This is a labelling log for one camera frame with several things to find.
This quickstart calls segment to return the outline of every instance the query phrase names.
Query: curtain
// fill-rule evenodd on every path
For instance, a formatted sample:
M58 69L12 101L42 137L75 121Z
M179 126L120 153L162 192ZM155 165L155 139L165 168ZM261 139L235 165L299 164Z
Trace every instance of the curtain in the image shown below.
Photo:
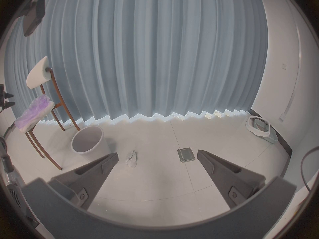
M45 0L45 7L31 36L20 18L7 42L16 117L41 94L26 77L44 56L75 119L247 110L255 99L268 46L262 0ZM58 102L52 81L44 89ZM57 115L68 120L61 107Z

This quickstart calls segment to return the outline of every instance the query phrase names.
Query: purple plastic bag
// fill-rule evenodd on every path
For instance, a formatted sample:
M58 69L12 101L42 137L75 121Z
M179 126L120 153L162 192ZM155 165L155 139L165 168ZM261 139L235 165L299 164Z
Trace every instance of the purple plastic bag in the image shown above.
M34 119L42 110L44 110L50 102L50 98L47 95L41 95L35 98L28 109L24 111L21 117L18 117L14 124L18 129L23 128L28 122Z

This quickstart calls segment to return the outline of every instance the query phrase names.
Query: floor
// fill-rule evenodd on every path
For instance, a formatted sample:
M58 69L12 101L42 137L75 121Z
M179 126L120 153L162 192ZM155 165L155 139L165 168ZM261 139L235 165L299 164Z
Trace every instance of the floor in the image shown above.
M88 209L95 215L126 224L172 226L209 219L229 210L201 163L196 159L181 163L177 149L192 148L216 154L237 165L261 173L266 183L279 176L288 154L283 147L249 132L248 113L226 111L164 118L125 115L80 122L80 128L98 124L119 162L114 166ZM17 128L7 138L8 153L14 166L28 183L37 177L51 177L88 163L85 156L74 154L70 143L77 132L70 122L62 132L56 122L40 122L34 134L54 160L42 159L26 136ZM137 165L130 168L125 158L137 152Z

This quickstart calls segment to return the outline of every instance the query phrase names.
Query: blue-gray curtain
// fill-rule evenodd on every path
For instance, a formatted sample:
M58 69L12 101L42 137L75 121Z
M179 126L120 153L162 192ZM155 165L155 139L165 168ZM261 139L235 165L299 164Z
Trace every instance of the blue-gray curtain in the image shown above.
M268 45L262 0L45 0L45 7L30 37L20 18L7 43L16 117L41 94L26 77L44 56L75 119L247 110L255 99ZM58 101L52 81L44 89Z

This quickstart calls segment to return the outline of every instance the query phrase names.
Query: metal floor plate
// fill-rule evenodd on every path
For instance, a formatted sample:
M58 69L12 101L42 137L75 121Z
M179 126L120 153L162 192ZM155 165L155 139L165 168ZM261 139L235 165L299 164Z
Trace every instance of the metal floor plate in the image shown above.
M177 153L182 163L195 160L191 148L178 149Z

